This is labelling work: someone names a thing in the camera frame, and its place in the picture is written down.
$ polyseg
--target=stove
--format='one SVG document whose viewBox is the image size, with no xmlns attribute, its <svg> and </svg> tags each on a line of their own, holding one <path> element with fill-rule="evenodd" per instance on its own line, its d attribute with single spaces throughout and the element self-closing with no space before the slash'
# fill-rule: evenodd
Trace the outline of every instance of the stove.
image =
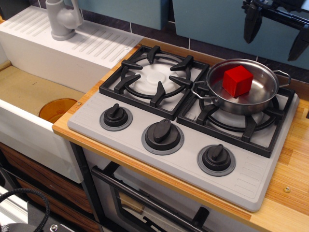
<svg viewBox="0 0 309 232">
<path fill-rule="evenodd" d="M 299 98 L 280 88 L 252 116 L 216 108 L 205 94 L 209 65 L 141 46 L 70 118 L 80 134 L 257 211 Z"/>
</svg>

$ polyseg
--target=red cube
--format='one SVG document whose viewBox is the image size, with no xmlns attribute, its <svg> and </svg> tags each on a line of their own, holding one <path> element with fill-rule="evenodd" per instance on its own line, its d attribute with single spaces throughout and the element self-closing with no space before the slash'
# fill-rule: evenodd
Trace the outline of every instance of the red cube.
<svg viewBox="0 0 309 232">
<path fill-rule="evenodd" d="M 252 73 L 239 65 L 224 72 L 222 87 L 235 98 L 250 91 L 252 80 Z"/>
</svg>

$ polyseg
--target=burner grate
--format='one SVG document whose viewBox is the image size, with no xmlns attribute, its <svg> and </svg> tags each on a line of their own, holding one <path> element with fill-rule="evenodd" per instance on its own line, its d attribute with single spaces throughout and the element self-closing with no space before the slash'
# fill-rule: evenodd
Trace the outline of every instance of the burner grate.
<svg viewBox="0 0 309 232">
<path fill-rule="evenodd" d="M 204 134 L 208 134 L 212 137 L 218 138 L 230 144 L 239 146 L 241 148 L 244 148 L 256 154 L 270 158 L 271 152 L 275 146 L 276 140 L 280 133 L 282 124 L 285 120 L 286 113 L 288 112 L 289 107 L 291 105 L 294 94 L 295 94 L 294 90 L 280 88 L 278 91 L 278 95 L 287 97 L 287 102 L 284 106 L 284 109 L 279 110 L 278 100 L 277 98 L 274 98 L 272 100 L 273 106 L 267 108 L 264 111 L 265 114 L 269 115 L 269 119 L 266 122 L 263 122 L 262 124 L 257 125 L 255 120 L 251 116 L 248 116 L 246 117 L 246 124 L 249 125 L 249 127 L 246 127 L 246 128 L 237 128 L 237 127 L 225 125 L 224 123 L 213 118 L 211 115 L 214 114 L 218 110 L 218 108 L 214 106 L 213 104 L 203 106 L 203 104 L 200 102 L 199 104 L 201 107 L 201 113 L 199 114 L 197 119 L 193 120 L 193 119 L 186 117 L 187 113 L 190 111 L 190 108 L 195 103 L 195 101 L 199 101 L 199 99 L 195 95 L 193 95 L 190 97 L 187 104 L 184 106 L 183 110 L 178 115 L 177 122 L 187 127 L 190 127 L 192 129 L 195 129 L 197 131 L 200 131 Z M 220 130 L 214 127 L 213 125 L 216 125 L 227 131 L 241 132 L 243 134 L 241 137 L 238 137 L 232 133 L 228 133 L 224 130 Z M 274 134 L 271 138 L 271 141 L 268 147 L 264 147 L 257 143 L 251 142 L 251 137 L 256 131 L 264 130 L 270 125 L 275 125 L 276 128 L 275 128 Z"/>
<path fill-rule="evenodd" d="M 149 65 L 153 65 L 157 60 L 168 60 L 174 64 L 170 71 L 183 71 L 184 77 L 169 76 L 169 80 L 175 83 L 177 89 L 166 92 L 161 81 L 157 81 L 157 91 L 155 94 L 145 94 L 136 91 L 131 87 L 141 78 L 140 74 L 131 75 L 131 70 L 142 70 L 143 66 L 138 62 L 147 60 Z M 192 69 L 198 69 L 198 75 L 192 76 Z M 100 87 L 99 92 L 114 99 L 136 106 L 150 113 L 174 120 L 186 100 L 192 95 L 190 89 L 195 81 L 204 79 L 209 70 L 209 65 L 195 61 L 192 56 L 180 57 L 164 51 L 159 46 L 154 48 L 141 46 L 128 60 L 124 60 L 120 68 L 117 69 Z M 177 97 L 171 109 L 164 108 L 164 100 Z"/>
</svg>

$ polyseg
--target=wooden drawer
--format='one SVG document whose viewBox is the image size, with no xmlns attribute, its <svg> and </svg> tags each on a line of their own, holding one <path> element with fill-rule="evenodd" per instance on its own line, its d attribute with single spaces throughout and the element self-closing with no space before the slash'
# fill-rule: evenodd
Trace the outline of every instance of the wooden drawer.
<svg viewBox="0 0 309 232">
<path fill-rule="evenodd" d="M 84 211 L 91 214 L 93 213 L 87 196 L 80 185 L 2 143 L 0 143 L 0 149 L 12 166 L 40 182 L 51 191 L 61 195 Z"/>
<path fill-rule="evenodd" d="M 27 189 L 34 189 L 34 190 L 38 190 L 39 189 L 33 187 L 32 185 L 17 179 L 17 181 L 19 182 L 19 184 L 21 185 L 21 187 L 23 188 L 27 188 Z M 63 203 L 55 200 L 54 198 L 50 197 L 48 194 L 44 193 L 43 194 L 46 195 L 49 204 L 50 204 L 50 210 L 51 212 L 63 217 L 65 220 L 75 224 L 76 226 L 82 228 L 83 230 L 85 230 L 86 232 L 99 232 L 99 225 L 88 219 L 87 217 L 83 216 L 82 214 L 80 214 L 79 212 L 74 211 L 73 209 L 69 208 L 68 206 L 64 205 Z M 43 202 L 43 200 L 34 194 L 27 194 L 29 198 L 31 198 L 34 202 L 42 205 L 45 207 L 45 204 Z"/>
</svg>

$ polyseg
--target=gray faucet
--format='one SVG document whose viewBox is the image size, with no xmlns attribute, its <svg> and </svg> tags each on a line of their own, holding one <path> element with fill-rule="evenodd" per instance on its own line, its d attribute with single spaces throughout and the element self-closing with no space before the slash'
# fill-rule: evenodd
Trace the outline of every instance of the gray faucet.
<svg viewBox="0 0 309 232">
<path fill-rule="evenodd" d="M 66 9 L 64 0 L 46 0 L 52 37 L 55 40 L 67 40 L 73 37 L 75 29 L 83 23 L 81 12 L 78 9 L 78 0 L 71 1 L 73 10 Z"/>
</svg>

